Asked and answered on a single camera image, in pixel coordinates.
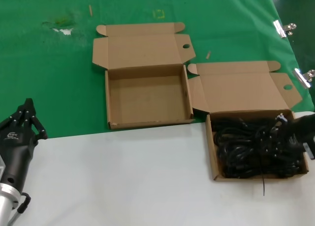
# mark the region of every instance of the coiled black cable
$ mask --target coiled black cable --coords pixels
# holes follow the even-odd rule
[[[301,173],[303,152],[290,149],[277,119],[212,121],[214,143],[226,178],[273,174],[287,178]]]

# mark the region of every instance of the empty cardboard box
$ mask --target empty cardboard box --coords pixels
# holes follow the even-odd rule
[[[98,26],[93,63],[105,68],[111,129],[192,122],[185,62],[195,57],[183,23]]]
[[[275,118],[283,113],[293,119],[290,108],[302,100],[286,73],[275,73],[280,69],[275,61],[232,62],[190,64],[189,72],[199,76],[189,80],[192,107],[207,112],[206,128],[211,171],[217,181],[243,181],[225,178],[222,165],[217,158],[211,121],[220,118],[242,118],[253,120]],[[307,161],[302,176],[308,172]],[[265,179],[276,179],[265,176]]]

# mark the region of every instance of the binder clip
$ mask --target binder clip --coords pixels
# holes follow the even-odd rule
[[[293,74],[299,79],[303,87],[308,89],[311,87],[310,82],[313,80],[313,77],[315,77],[315,70],[310,70],[307,73],[302,74],[300,69],[295,68]]]
[[[281,38],[285,38],[286,33],[288,35],[293,35],[292,30],[296,29],[296,25],[294,23],[290,23],[289,25],[282,26],[279,20],[274,21],[274,25]]]

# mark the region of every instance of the robotic hand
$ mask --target robotic hand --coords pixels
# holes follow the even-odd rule
[[[47,139],[47,134],[36,117],[31,98],[0,123],[0,226],[11,226],[31,200],[28,194],[23,193],[23,187],[34,148],[40,139]],[[26,199],[18,207],[22,195]],[[9,221],[11,211],[17,207]]]

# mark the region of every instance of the small wood piece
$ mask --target small wood piece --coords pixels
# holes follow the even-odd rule
[[[90,9],[90,15],[91,17],[93,17],[93,11],[92,11],[92,7],[89,5],[89,9]]]
[[[211,51],[208,52],[206,59],[208,60],[210,58]]]

